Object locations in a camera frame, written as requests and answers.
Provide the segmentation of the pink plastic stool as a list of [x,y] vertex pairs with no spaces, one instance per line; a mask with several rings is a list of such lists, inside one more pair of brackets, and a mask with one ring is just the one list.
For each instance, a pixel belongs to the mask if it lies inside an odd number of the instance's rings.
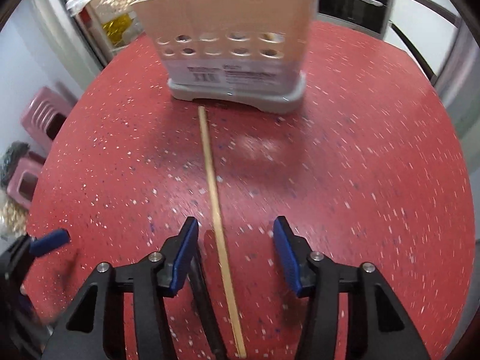
[[60,94],[44,86],[34,95],[20,116],[20,123],[30,137],[49,152],[58,133],[49,134],[50,125],[56,120],[65,121],[72,105]]

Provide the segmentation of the plain bamboo chopstick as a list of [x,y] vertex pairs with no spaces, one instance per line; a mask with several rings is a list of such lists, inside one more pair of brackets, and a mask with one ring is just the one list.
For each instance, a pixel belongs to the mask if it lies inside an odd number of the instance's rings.
[[232,275],[228,248],[225,242],[224,227],[222,222],[221,205],[216,184],[216,172],[212,156],[212,147],[209,135],[207,111],[204,106],[198,107],[199,129],[202,140],[202,151],[205,162],[205,171],[208,184],[208,192],[211,201],[211,218],[215,233],[216,249],[219,258],[220,273],[224,288],[224,295],[229,312],[229,321],[233,332],[236,353],[240,359],[247,358],[247,349],[242,334],[241,318],[233,288]]

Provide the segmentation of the cream plastic rack shelf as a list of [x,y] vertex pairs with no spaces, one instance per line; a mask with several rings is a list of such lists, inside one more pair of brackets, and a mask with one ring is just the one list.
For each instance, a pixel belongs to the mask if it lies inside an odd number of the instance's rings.
[[133,10],[136,1],[67,0],[68,12],[102,63],[112,61],[143,33],[143,26]]

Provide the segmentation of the beige utensil holder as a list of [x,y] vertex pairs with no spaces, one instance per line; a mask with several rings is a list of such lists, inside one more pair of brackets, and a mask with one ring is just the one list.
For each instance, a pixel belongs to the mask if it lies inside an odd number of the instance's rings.
[[236,102],[287,114],[301,106],[302,70],[318,0],[137,0],[132,4],[183,101]]

